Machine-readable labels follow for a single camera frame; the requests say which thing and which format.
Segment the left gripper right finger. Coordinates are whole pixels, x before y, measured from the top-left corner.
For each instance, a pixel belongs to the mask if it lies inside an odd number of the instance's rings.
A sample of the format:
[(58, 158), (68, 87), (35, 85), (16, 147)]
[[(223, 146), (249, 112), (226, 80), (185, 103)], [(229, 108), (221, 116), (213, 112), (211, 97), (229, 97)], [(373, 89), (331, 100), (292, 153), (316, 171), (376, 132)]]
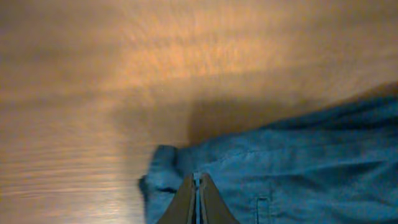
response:
[(200, 210), (204, 224), (239, 224), (209, 174), (200, 177)]

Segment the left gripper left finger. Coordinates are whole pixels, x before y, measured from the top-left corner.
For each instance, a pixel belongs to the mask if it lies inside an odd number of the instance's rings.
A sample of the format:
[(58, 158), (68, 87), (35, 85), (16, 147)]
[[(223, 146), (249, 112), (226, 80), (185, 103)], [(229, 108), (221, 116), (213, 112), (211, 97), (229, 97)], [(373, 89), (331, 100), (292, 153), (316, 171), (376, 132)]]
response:
[(193, 175), (184, 178), (157, 224), (193, 224), (196, 221), (196, 184)]

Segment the dark teal shorts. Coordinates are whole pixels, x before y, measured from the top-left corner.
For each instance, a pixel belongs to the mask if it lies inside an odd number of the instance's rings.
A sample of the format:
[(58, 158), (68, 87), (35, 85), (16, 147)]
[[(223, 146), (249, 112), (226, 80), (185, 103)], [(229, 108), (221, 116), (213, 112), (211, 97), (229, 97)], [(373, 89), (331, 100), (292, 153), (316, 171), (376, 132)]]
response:
[(397, 98), (159, 146), (139, 182), (146, 222), (158, 222), (186, 176), (205, 173), (240, 223), (396, 223)]

